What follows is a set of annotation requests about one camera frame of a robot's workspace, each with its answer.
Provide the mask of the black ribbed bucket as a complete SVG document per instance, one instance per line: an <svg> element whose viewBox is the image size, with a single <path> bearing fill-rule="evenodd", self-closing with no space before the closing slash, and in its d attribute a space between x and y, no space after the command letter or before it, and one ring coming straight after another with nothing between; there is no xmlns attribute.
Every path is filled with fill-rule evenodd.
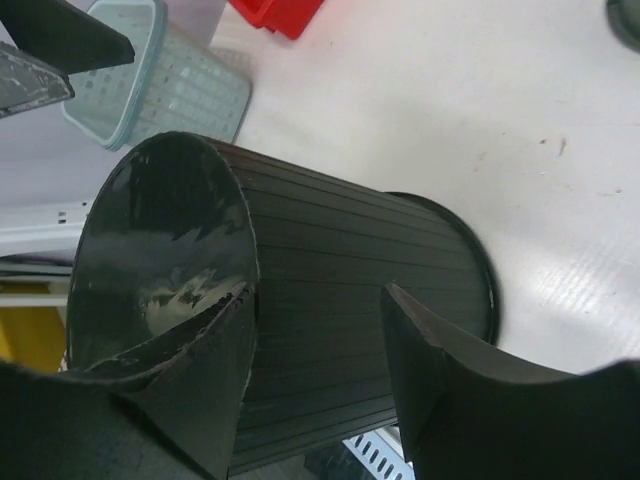
<svg viewBox="0 0 640 480"><path fill-rule="evenodd" d="M69 364L86 369L159 336L242 282L256 291L257 348L235 474L395 422L385 284L488 343L499 336L491 261L447 208L169 132L122 158L85 220Z"/></svg>

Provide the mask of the light blue perforated basket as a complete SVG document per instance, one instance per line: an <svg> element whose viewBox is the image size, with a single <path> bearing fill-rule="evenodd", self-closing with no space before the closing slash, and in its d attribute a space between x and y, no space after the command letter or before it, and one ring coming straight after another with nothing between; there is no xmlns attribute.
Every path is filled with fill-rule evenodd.
<svg viewBox="0 0 640 480"><path fill-rule="evenodd" d="M231 143L251 84L169 19L163 1L96 1L88 13L125 35L131 64L74 74L64 118L117 151L158 133L185 131Z"/></svg>

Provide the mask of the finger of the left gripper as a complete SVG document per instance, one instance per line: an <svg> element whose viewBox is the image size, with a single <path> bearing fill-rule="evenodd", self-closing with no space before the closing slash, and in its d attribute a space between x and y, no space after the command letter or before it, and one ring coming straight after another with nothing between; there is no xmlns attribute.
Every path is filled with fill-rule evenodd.
<svg viewBox="0 0 640 480"><path fill-rule="evenodd" d="M65 74L5 42L1 43L0 82L2 118L75 96Z"/></svg>
<svg viewBox="0 0 640 480"><path fill-rule="evenodd" d="M19 50L67 75L135 60L125 35L67 1L1 0L1 24Z"/></svg>

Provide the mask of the dark grey plastic tub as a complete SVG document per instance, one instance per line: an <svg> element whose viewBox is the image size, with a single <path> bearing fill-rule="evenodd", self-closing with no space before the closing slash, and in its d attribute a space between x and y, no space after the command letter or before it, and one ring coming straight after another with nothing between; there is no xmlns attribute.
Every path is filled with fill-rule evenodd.
<svg viewBox="0 0 640 480"><path fill-rule="evenodd" d="M626 47L639 52L640 0L608 0L606 14L614 36Z"/></svg>

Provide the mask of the red plastic tray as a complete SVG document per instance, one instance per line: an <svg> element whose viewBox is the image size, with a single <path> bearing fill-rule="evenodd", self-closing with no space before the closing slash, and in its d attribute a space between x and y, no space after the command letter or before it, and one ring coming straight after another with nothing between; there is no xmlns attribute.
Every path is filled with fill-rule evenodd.
<svg viewBox="0 0 640 480"><path fill-rule="evenodd" d="M229 0L229 3L254 28L296 40L323 0Z"/></svg>

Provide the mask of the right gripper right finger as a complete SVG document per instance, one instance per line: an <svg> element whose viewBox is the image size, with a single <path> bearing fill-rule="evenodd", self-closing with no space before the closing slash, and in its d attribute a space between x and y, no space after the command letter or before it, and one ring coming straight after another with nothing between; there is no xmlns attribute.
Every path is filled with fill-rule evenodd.
<svg viewBox="0 0 640 480"><path fill-rule="evenodd" d="M419 479L635 479L639 364L582 375L513 356L395 284L381 314L405 458Z"/></svg>

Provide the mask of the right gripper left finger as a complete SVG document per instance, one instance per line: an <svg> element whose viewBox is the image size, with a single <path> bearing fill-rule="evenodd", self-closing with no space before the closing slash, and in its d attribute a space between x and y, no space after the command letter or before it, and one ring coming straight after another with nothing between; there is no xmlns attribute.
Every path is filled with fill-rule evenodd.
<svg viewBox="0 0 640 480"><path fill-rule="evenodd" d="M5 479L225 479L256 348L255 288L88 369L1 366Z"/></svg>

